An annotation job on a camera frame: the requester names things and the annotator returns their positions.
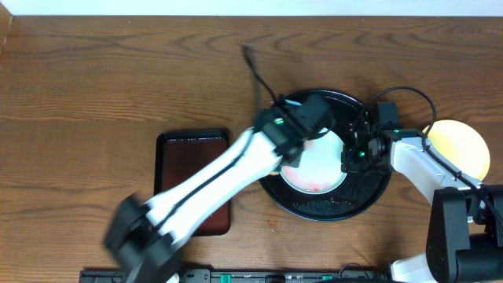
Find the yellow plate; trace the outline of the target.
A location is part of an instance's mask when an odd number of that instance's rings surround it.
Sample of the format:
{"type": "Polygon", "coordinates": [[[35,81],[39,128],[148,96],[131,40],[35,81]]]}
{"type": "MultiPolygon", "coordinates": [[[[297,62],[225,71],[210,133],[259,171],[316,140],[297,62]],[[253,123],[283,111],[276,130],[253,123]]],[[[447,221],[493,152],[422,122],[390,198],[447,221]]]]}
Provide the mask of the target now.
{"type": "Polygon", "coordinates": [[[466,123],[444,119],[434,123],[428,139],[435,149],[465,174],[482,181],[490,168],[483,137],[466,123]]]}

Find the mint plate with red streak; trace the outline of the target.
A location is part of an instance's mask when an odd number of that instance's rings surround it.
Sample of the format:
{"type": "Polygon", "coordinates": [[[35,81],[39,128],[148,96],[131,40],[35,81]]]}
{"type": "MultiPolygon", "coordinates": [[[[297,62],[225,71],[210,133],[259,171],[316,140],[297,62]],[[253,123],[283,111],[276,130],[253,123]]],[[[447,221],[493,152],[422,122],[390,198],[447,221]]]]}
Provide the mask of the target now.
{"type": "Polygon", "coordinates": [[[328,193],[339,187],[347,173],[341,171],[343,141],[332,130],[304,143],[297,167],[283,166],[280,176],[293,189],[310,195],[328,193]]]}

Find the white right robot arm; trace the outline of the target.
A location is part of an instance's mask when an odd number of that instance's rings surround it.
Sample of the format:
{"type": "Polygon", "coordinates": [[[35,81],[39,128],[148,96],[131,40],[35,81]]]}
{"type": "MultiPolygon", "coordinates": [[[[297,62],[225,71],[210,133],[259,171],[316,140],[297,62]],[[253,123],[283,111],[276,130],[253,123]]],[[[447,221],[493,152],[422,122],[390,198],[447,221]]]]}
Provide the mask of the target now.
{"type": "Polygon", "coordinates": [[[399,282],[483,282],[502,278],[502,187],[487,186],[448,161],[426,131],[392,122],[354,122],[342,170],[396,171],[431,204],[423,254],[391,264],[399,282]]]}

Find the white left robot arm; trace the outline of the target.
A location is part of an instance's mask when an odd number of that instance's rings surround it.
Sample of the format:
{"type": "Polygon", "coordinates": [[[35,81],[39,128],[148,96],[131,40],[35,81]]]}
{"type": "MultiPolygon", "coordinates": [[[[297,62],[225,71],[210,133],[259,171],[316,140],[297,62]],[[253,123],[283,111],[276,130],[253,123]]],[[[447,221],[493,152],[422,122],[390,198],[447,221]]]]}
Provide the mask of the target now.
{"type": "Polygon", "coordinates": [[[117,206],[104,238],[125,282],[178,278],[182,247],[230,198],[293,160],[329,119],[305,107],[262,110],[221,156],[183,183],[146,202],[130,195],[117,206]]]}

